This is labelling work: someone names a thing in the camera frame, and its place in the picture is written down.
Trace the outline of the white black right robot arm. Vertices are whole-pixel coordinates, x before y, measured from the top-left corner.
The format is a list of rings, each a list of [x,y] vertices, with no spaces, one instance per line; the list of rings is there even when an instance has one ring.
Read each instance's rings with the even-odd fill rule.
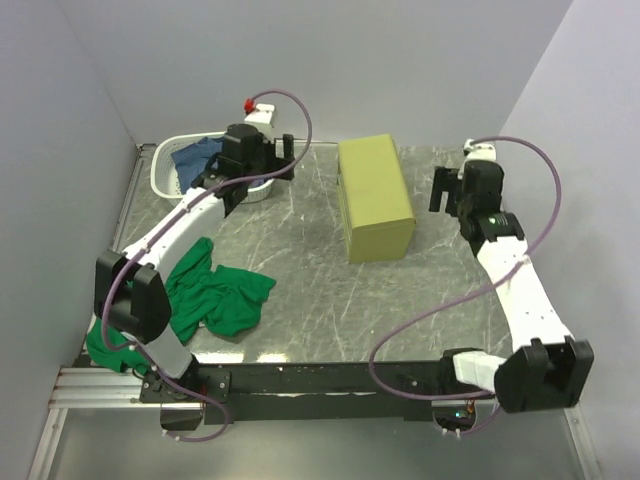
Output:
[[[429,209],[456,218],[474,257],[495,284],[512,340],[508,358],[481,350],[444,353],[437,378],[449,398],[473,386],[496,395],[508,413],[571,408],[594,363],[586,340],[574,339],[553,308],[527,253],[517,217],[501,207],[504,171],[494,161],[438,167]]]

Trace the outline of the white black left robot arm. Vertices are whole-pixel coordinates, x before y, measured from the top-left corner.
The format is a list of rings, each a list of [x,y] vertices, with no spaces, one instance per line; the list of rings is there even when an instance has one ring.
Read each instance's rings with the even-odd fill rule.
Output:
[[[254,182],[290,181],[300,160],[293,136],[276,138],[268,124],[233,124],[215,142],[217,150],[173,210],[136,244],[96,261],[94,310],[105,347],[144,358],[178,402],[201,394],[202,380],[199,362],[170,325],[168,276],[203,228],[228,217]]]

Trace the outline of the blue checked shirt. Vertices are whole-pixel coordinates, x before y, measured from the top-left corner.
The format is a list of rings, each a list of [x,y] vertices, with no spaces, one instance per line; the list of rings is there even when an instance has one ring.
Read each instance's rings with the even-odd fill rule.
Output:
[[[205,170],[209,160],[222,149],[221,138],[203,137],[171,154],[177,172],[180,192],[184,194]]]

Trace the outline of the yellow-green metal tool cabinet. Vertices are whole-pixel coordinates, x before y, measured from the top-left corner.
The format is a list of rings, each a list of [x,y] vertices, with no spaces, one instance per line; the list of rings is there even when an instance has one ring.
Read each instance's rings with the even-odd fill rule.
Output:
[[[416,218],[391,135],[338,143],[337,195],[349,263],[404,258]]]

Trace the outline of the white plastic laundry basket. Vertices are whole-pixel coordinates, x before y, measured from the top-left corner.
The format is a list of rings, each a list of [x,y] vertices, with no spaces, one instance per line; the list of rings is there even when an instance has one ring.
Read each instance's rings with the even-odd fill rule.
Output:
[[[187,193],[187,191],[199,181],[208,187],[206,181],[212,182],[213,179],[208,174],[215,172],[217,163],[212,161],[212,157],[205,170],[193,181],[191,187],[182,194],[178,182],[177,172],[171,154],[183,147],[197,142],[203,137],[221,138],[223,140],[223,132],[197,133],[188,135],[179,135],[171,137],[162,142],[156,149],[151,164],[151,188],[156,195],[168,200],[172,205],[177,205]]]

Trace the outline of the green cloth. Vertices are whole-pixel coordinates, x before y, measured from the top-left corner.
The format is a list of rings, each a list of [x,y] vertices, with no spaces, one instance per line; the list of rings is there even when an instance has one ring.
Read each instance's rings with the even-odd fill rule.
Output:
[[[170,325],[188,343],[201,326],[214,335],[235,337],[255,328],[276,280],[260,273],[212,266],[213,241],[202,237],[171,271],[166,290]]]

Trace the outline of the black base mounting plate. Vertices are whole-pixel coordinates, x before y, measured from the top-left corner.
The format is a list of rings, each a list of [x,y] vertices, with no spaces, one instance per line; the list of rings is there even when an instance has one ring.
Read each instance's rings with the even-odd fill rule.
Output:
[[[377,376],[408,393],[462,400],[475,386],[455,380],[446,361],[381,362]],[[429,401],[382,389],[365,362],[202,364],[196,391],[227,407],[235,421],[400,418],[430,421]]]

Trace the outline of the aluminium frame rail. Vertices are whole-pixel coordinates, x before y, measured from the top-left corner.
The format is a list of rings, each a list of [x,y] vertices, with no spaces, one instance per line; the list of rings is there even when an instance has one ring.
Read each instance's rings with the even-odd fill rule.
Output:
[[[102,368],[62,368],[49,407],[51,409],[173,409],[197,410],[199,403],[142,403],[142,380],[130,373]]]

